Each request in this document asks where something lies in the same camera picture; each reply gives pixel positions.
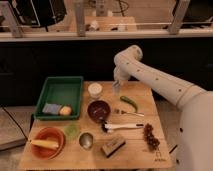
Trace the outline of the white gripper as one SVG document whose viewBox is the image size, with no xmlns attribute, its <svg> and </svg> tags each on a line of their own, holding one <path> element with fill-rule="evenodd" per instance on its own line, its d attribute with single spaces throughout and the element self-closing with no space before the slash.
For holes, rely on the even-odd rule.
<svg viewBox="0 0 213 171">
<path fill-rule="evenodd" d="M 123 81 L 128 81 L 130 79 L 130 75 L 120 69 L 119 67 L 115 67 L 114 69 L 114 87 L 119 88 L 123 85 Z"/>
</svg>

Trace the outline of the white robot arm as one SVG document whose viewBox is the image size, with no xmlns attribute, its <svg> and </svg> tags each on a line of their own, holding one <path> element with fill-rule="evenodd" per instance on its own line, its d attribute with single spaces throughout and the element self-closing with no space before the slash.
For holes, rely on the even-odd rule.
<svg viewBox="0 0 213 171">
<path fill-rule="evenodd" d="M 213 91 L 149 67 L 142 56 L 137 45 L 115 55 L 116 84 L 133 76 L 181 111 L 176 171 L 213 171 Z"/>
</svg>

